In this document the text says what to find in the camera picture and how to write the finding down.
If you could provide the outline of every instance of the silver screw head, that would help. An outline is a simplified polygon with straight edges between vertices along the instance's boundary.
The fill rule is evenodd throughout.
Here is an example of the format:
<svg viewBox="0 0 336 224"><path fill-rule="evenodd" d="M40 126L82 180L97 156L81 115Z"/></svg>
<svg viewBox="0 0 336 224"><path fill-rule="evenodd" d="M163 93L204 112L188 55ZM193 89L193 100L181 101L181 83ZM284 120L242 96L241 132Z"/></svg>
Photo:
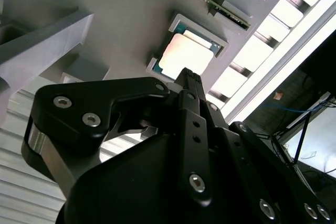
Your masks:
<svg viewBox="0 0 336 224"><path fill-rule="evenodd" d="M323 207L321 207L320 205L317 205L317 210L320 212L320 214L321 214L326 220L330 220L330 215L328 214L327 211L324 210Z"/></svg>
<svg viewBox="0 0 336 224"><path fill-rule="evenodd" d="M99 116L94 113L86 113L82 120L84 124L90 127L97 127L101 123Z"/></svg>
<svg viewBox="0 0 336 224"><path fill-rule="evenodd" d="M259 202L259 207L262 210L262 212L270 219L275 219L275 212L273 208L270 206L269 203L267 203L265 200L261 199Z"/></svg>
<svg viewBox="0 0 336 224"><path fill-rule="evenodd" d="M217 106L212 103L210 103L210 108L212 108L214 111L218 110Z"/></svg>
<svg viewBox="0 0 336 224"><path fill-rule="evenodd" d="M308 204L305 203L305 210L310 215L311 218L317 220L317 214Z"/></svg>
<svg viewBox="0 0 336 224"><path fill-rule="evenodd" d="M72 106L72 102L67 97L55 97L54 98L54 105L56 107L66 109Z"/></svg>
<svg viewBox="0 0 336 224"><path fill-rule="evenodd" d="M164 90L164 87L161 85L161 84L157 84L155 85L157 89L163 91Z"/></svg>
<svg viewBox="0 0 336 224"><path fill-rule="evenodd" d="M240 125L239 125L239 128L240 128L242 131L247 132L247 129L246 129L246 127L245 127L244 125L240 124Z"/></svg>
<svg viewBox="0 0 336 224"><path fill-rule="evenodd" d="M189 183L196 192L198 192L198 193L204 192L204 190L205 190L204 181L197 174L192 174L189 177Z"/></svg>

